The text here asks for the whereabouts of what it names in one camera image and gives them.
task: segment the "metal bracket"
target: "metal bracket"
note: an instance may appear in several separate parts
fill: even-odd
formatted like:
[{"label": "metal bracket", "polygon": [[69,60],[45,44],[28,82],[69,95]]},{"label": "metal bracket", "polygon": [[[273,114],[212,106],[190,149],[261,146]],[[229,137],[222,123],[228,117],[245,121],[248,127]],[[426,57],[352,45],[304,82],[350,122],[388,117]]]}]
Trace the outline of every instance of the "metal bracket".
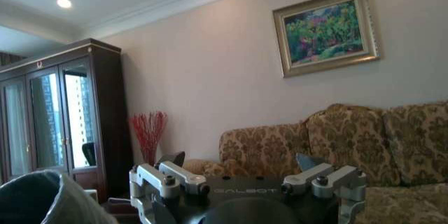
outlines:
[{"label": "metal bracket", "polygon": [[365,207],[366,176],[356,167],[345,165],[326,177],[312,181],[312,191],[317,198],[341,198],[338,224],[354,222],[354,217]]},{"label": "metal bracket", "polygon": [[286,176],[281,184],[282,193],[289,195],[304,194],[310,186],[312,180],[318,176],[326,176],[332,171],[333,167],[322,163],[300,174]]},{"label": "metal bracket", "polygon": [[170,161],[165,161],[158,165],[158,171],[164,175],[173,176],[180,181],[180,184],[185,188],[185,193],[196,195],[208,194],[210,187],[208,186],[206,179],[202,175],[190,173]]},{"label": "metal bracket", "polygon": [[145,188],[149,185],[160,192],[162,198],[176,198],[180,194],[180,183],[173,176],[165,176],[148,164],[132,168],[129,171],[130,206],[137,208],[140,222],[144,224],[156,223],[150,215],[152,199],[145,196]]}]

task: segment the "crown molding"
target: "crown molding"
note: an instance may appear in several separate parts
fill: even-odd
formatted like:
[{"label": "crown molding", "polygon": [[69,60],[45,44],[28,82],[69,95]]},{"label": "crown molding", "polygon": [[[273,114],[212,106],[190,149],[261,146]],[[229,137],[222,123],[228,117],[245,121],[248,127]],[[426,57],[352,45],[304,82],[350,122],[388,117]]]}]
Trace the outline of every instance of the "crown molding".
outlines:
[{"label": "crown molding", "polygon": [[0,6],[0,26],[62,44],[76,39],[76,26],[6,0],[0,0]]},{"label": "crown molding", "polygon": [[77,38],[104,38],[217,0],[150,0],[81,26]]}]

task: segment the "sofa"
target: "sofa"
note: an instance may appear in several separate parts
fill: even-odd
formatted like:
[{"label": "sofa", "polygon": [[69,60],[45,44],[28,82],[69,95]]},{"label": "sofa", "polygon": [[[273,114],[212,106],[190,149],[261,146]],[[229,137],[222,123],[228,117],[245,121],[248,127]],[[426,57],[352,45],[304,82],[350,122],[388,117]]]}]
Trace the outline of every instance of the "sofa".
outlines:
[{"label": "sofa", "polygon": [[386,110],[333,104],[298,123],[226,131],[220,163],[192,159],[184,168],[284,177],[300,173],[298,152],[366,173],[356,223],[448,223],[448,101]]}]

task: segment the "ceiling light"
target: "ceiling light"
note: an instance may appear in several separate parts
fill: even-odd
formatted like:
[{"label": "ceiling light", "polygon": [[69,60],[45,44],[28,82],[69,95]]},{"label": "ceiling light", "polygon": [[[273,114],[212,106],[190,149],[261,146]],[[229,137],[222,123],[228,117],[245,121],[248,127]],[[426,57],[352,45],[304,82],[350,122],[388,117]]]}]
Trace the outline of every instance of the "ceiling light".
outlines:
[{"label": "ceiling light", "polygon": [[72,7],[72,3],[69,0],[57,0],[57,5],[64,9],[68,9]]}]

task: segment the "painting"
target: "painting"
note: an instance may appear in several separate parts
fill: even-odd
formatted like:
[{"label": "painting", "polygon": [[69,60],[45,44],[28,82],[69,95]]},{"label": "painting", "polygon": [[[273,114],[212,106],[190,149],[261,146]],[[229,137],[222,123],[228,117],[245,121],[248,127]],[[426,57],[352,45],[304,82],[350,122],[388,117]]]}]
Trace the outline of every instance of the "painting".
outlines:
[{"label": "painting", "polygon": [[284,77],[380,58],[366,0],[310,0],[273,17]]}]

